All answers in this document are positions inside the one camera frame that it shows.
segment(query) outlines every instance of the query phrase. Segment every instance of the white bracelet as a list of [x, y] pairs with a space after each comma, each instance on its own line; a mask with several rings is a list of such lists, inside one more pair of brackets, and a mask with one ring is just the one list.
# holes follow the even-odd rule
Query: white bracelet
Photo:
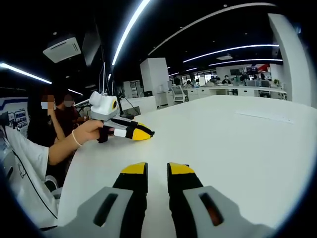
[[79, 144], [78, 141], [77, 141], [76, 138], [75, 138], [74, 130], [71, 132], [71, 134], [73, 135], [73, 138], [74, 138], [75, 142], [77, 143], [77, 145], [81, 146], [81, 144]]

